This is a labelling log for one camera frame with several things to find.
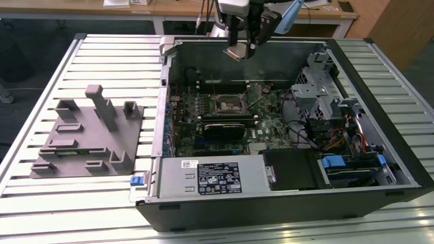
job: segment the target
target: power supply label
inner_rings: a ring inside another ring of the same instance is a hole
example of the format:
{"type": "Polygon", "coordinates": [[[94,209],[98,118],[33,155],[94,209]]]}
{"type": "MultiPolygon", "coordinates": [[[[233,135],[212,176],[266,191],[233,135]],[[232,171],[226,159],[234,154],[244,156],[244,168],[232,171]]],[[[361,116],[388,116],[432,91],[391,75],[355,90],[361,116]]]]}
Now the power supply label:
{"type": "Polygon", "coordinates": [[[198,164],[200,194],[242,193],[238,163],[198,164]]]}

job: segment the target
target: yellow wire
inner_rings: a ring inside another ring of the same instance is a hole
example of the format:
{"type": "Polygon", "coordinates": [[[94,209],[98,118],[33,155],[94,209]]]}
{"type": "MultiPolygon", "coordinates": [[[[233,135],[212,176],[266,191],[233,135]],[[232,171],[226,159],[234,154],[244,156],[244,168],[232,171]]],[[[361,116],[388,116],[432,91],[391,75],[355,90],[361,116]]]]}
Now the yellow wire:
{"type": "Polygon", "coordinates": [[[341,138],[330,147],[328,147],[328,149],[325,149],[325,151],[333,149],[334,147],[340,146],[340,144],[344,143],[344,138],[341,138]]]}

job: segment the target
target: motherboard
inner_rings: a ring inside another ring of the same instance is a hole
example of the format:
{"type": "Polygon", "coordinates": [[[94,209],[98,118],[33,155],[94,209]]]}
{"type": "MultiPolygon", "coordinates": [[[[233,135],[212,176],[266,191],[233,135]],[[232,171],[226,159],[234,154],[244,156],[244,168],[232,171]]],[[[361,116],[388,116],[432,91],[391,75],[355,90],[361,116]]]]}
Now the motherboard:
{"type": "Polygon", "coordinates": [[[177,157],[257,155],[290,148],[284,90],[269,81],[198,81],[172,96],[177,157]]]}

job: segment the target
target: aluminum extrusion table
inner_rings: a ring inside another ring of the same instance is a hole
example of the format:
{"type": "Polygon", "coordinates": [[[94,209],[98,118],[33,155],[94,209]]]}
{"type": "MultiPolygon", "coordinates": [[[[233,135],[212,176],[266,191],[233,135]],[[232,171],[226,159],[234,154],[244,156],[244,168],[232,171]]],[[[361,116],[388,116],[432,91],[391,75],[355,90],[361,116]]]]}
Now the aluminum extrusion table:
{"type": "MultiPolygon", "coordinates": [[[[146,107],[136,171],[150,169],[160,78],[161,36],[78,35],[0,164],[2,243],[432,243],[434,193],[364,218],[158,233],[129,200],[130,176],[31,179],[33,162],[58,118],[58,100],[83,106],[89,84],[114,105],[146,107]]],[[[434,174],[434,111],[376,44],[338,41],[429,173],[434,174]]],[[[340,78],[347,92],[352,87],[340,78]]]]}

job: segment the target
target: table leg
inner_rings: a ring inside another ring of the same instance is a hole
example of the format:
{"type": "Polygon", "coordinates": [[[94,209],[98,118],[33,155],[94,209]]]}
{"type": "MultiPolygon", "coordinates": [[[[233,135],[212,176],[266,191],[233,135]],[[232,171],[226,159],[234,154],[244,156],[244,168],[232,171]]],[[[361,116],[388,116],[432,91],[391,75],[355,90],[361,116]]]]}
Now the table leg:
{"type": "Polygon", "coordinates": [[[154,29],[157,35],[165,35],[165,17],[164,16],[153,16],[153,22],[154,22],[154,29]]]}
{"type": "Polygon", "coordinates": [[[341,24],[333,34],[333,38],[340,39],[340,38],[345,38],[347,33],[349,32],[349,29],[352,27],[353,24],[353,19],[344,19],[341,21],[341,24]]]}

